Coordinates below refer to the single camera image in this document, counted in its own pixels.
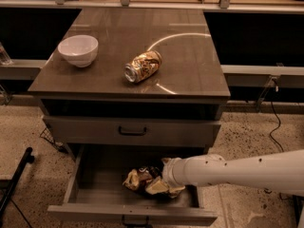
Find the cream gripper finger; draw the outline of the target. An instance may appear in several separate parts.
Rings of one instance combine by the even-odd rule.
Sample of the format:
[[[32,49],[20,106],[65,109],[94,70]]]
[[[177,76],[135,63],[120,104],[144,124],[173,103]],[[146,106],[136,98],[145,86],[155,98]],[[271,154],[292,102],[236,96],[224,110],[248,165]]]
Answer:
[[[156,177],[154,180],[149,182],[145,187],[145,192],[150,195],[159,193],[166,193],[169,190],[169,186],[161,177]]]

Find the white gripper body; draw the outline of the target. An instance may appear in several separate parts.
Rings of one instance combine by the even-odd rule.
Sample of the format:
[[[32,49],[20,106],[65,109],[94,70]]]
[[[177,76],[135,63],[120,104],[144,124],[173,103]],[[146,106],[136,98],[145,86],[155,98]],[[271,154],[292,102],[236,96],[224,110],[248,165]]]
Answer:
[[[176,181],[174,177],[174,167],[181,158],[162,158],[161,162],[163,163],[162,169],[162,179],[168,184],[170,188],[181,188],[183,187],[182,183]]]

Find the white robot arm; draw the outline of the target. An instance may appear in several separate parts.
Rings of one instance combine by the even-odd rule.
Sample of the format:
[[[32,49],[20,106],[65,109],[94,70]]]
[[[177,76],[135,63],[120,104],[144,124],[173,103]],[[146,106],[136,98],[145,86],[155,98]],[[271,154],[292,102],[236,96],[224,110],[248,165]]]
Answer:
[[[162,161],[161,177],[145,188],[151,195],[229,183],[304,196],[304,150],[230,161],[217,154]]]

